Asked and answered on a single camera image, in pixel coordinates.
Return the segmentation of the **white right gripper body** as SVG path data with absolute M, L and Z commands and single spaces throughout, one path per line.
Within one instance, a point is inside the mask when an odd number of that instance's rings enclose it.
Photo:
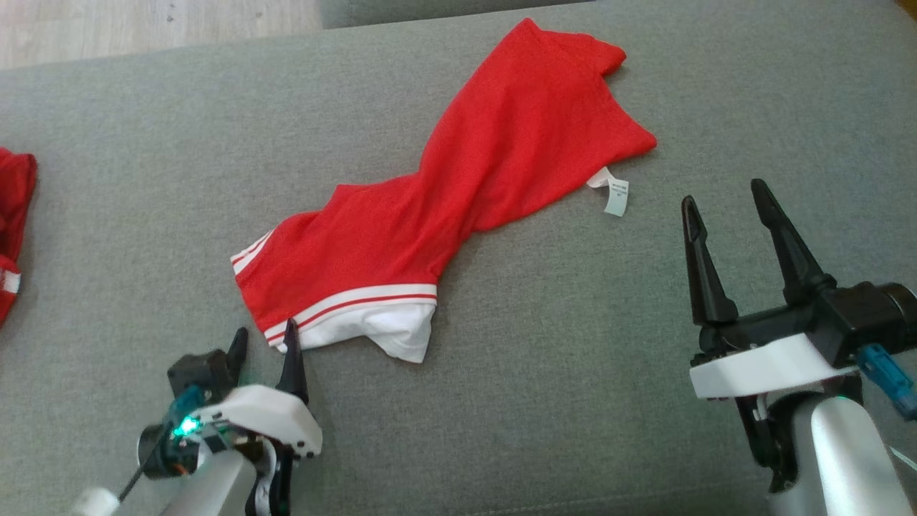
M 702 327 L 690 368 L 695 395 L 756 396 L 854 372 L 822 356 L 806 334 L 811 325 L 812 308 L 780 307 Z

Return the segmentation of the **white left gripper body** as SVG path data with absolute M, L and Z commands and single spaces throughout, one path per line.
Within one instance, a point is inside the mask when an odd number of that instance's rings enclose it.
M 192 431 L 197 439 L 227 430 L 271 439 L 299 457 L 323 451 L 323 431 L 307 405 L 271 386 L 239 386 L 220 403 L 192 411 L 190 418 L 198 424 Z

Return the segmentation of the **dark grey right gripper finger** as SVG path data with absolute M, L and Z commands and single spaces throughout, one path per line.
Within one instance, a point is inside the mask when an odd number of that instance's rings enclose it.
M 681 215 L 692 320 L 701 327 L 731 324 L 738 319 L 738 310 L 725 295 L 706 245 L 708 232 L 692 196 L 682 200 Z
M 789 306 L 802 306 L 823 290 L 834 290 L 836 280 L 822 271 L 809 247 L 777 202 L 767 183 L 751 181 L 759 220 L 770 231 L 784 280 L 783 297 Z

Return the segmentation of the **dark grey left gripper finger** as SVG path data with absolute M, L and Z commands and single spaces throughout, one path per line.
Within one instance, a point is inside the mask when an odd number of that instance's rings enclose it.
M 241 370 L 248 357 L 249 331 L 239 328 L 226 351 L 226 369 L 232 384 L 239 384 Z
M 276 389 L 296 396 L 304 403 L 309 403 L 307 374 L 302 360 L 300 333 L 298 324 L 294 319 L 286 321 L 282 344 L 286 349 L 284 352 L 284 369 L 282 369 L 282 373 L 279 376 Z

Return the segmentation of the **red jersey with black number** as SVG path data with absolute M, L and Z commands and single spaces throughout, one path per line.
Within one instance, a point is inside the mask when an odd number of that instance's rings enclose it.
M 365 336 L 421 363 L 439 279 L 469 237 L 656 147 L 606 84 L 625 58 L 587 34 L 518 23 L 450 102 L 415 173 L 338 185 L 324 208 L 290 216 L 232 257 L 266 343 L 286 352 Z

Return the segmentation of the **red ribbed shorts white stripe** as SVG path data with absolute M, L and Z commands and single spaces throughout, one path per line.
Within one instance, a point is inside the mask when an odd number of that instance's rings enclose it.
M 19 296 L 19 255 L 37 185 L 37 160 L 0 147 L 0 327 Z

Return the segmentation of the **grey and yellow sofa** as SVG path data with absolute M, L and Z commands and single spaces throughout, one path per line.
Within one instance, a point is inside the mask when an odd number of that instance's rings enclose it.
M 522 19 L 628 55 L 610 91 L 658 140 L 613 166 L 628 212 L 579 188 L 469 239 L 422 365 L 308 350 L 325 443 L 292 513 L 766 514 L 736 407 L 688 377 L 679 205 L 740 313 L 783 301 L 753 178 L 840 285 L 917 291 L 917 22 L 891 0 L 560 4 L 0 72 L 0 145 L 39 164 L 0 327 L 0 516 L 121 489 L 167 367 L 251 323 L 231 256 L 413 172 Z

